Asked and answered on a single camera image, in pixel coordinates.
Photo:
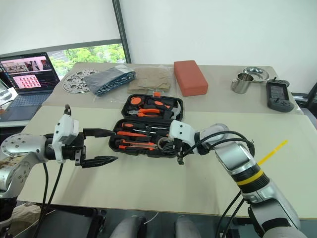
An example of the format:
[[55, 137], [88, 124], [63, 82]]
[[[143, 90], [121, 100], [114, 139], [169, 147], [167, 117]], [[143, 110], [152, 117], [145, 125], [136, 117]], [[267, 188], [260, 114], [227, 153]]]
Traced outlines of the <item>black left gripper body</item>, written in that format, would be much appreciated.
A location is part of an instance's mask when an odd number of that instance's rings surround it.
[[69, 144], [62, 146], [62, 155], [65, 160], [75, 162], [76, 166], [85, 166], [86, 146], [84, 133], [80, 132], [77, 137]]

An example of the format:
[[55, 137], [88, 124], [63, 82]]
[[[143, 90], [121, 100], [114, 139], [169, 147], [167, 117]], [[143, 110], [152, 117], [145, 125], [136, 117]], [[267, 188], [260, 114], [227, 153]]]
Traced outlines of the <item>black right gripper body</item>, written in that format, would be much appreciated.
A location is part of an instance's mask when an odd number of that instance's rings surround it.
[[173, 141], [173, 148], [177, 157], [177, 162], [179, 165], [184, 165], [182, 158], [184, 143], [181, 139], [175, 138]]

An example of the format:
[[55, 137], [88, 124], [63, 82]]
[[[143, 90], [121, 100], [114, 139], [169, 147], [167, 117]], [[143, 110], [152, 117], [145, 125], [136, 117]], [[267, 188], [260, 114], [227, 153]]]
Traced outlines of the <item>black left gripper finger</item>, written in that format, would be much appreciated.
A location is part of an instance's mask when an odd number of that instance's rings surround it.
[[93, 167], [100, 167], [109, 163], [114, 162], [117, 160], [118, 157], [116, 156], [97, 156], [93, 159], [84, 159], [81, 161], [82, 168], [93, 168]]
[[84, 128], [83, 134], [85, 137], [95, 137], [95, 138], [102, 138], [108, 137], [113, 135], [113, 131], [101, 128]]

